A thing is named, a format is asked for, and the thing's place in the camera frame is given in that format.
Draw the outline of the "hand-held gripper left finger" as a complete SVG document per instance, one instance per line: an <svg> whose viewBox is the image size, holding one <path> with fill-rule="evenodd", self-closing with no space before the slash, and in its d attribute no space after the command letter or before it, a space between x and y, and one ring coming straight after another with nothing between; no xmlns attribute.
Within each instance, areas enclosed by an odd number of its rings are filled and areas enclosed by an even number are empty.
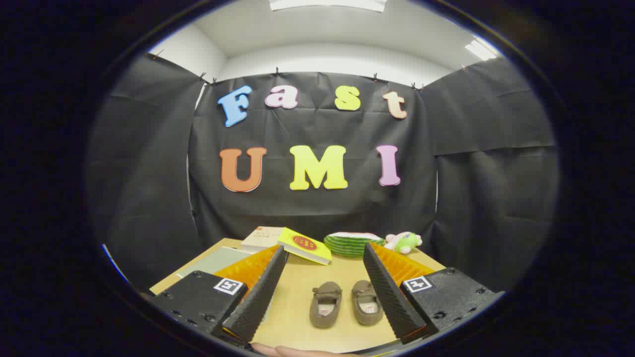
<svg viewBox="0 0 635 357"><path fill-rule="evenodd" d="M253 339L288 253L275 245L218 273L195 270L153 298L156 307L199 334L236 346Z"/></svg>

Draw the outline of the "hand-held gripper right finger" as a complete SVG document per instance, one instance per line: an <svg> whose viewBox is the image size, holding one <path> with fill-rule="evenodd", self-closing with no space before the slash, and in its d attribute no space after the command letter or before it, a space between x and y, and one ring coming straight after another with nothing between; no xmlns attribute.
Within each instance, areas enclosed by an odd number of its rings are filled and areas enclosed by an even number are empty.
<svg viewBox="0 0 635 357"><path fill-rule="evenodd" d="M404 344L457 327L504 295L455 267L433 271L374 242L365 244L363 263L395 337Z"/></svg>

